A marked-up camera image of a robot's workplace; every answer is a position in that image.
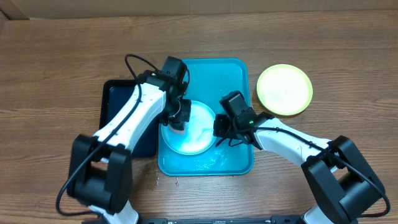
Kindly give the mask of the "light blue plate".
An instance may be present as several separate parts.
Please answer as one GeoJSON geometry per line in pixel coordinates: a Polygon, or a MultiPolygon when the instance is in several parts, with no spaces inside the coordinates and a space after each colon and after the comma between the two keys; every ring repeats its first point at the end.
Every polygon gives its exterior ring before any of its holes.
{"type": "Polygon", "coordinates": [[[213,123],[215,113],[206,104],[192,101],[190,120],[184,133],[172,131],[170,126],[160,126],[160,133],[171,150],[186,156],[205,152],[215,142],[213,123]]]}

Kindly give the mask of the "green plate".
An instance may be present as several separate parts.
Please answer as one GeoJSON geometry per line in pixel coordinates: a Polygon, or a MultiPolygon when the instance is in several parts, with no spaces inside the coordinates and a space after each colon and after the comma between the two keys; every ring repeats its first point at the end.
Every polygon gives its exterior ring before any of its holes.
{"type": "Polygon", "coordinates": [[[313,96],[309,77],[289,64],[277,64],[259,76],[256,92],[262,105],[272,113],[293,116],[307,109],[313,96]]]}

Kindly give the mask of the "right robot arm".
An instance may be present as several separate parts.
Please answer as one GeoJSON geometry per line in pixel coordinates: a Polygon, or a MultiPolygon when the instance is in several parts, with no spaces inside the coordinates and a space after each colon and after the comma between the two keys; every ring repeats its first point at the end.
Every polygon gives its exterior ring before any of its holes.
{"type": "Polygon", "coordinates": [[[288,217],[288,223],[357,223],[389,213],[382,182],[351,139],[316,138],[271,114],[256,114],[240,91],[222,97],[220,105],[224,113],[216,115],[214,136],[230,147],[252,145],[301,167],[317,204],[288,217]]]}

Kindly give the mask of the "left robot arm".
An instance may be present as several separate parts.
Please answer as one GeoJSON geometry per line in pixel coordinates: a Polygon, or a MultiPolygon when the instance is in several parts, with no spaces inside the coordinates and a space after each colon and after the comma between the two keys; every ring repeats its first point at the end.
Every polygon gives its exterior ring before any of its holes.
{"type": "Polygon", "coordinates": [[[63,194],[88,206],[97,223],[137,223],[139,214],[129,201],[132,188],[132,152],[153,120],[182,133],[190,119],[190,100],[183,98],[189,82],[186,64],[167,57],[162,69],[152,67],[135,75],[134,91],[117,115],[94,136],[79,135],[72,144],[68,179],[63,194]]]}

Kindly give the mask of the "teal plastic tray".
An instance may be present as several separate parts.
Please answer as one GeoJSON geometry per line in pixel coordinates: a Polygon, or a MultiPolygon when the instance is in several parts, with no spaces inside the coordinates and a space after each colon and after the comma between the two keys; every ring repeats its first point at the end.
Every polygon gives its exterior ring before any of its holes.
{"type": "MultiPolygon", "coordinates": [[[[190,83],[186,99],[199,101],[210,107],[215,116],[223,114],[220,105],[222,97],[238,90],[247,103],[250,102],[248,70],[244,62],[237,58],[185,59],[190,72],[190,83]]],[[[158,165],[170,176],[196,175],[243,175],[254,165],[252,145],[240,144],[237,140],[215,142],[205,152],[193,156],[179,154],[169,148],[160,133],[158,165]]]]}

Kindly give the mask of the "black plastic tray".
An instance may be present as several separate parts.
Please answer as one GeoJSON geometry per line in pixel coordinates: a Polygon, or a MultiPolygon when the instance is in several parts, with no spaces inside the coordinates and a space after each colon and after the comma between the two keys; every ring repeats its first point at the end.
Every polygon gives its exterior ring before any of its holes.
{"type": "MultiPolygon", "coordinates": [[[[108,80],[103,86],[99,128],[106,126],[127,103],[134,92],[134,80],[108,80]]],[[[155,117],[138,140],[133,159],[154,157],[159,143],[159,119],[155,117]]]]}

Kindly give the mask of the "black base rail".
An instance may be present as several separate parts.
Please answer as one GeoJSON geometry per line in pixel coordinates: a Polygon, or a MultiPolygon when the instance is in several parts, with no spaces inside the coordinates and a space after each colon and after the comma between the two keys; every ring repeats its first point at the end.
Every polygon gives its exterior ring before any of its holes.
{"type": "Polygon", "coordinates": [[[274,215],[270,218],[235,218],[235,219],[179,219],[166,218],[142,219],[137,224],[304,224],[300,215],[274,215]]]}

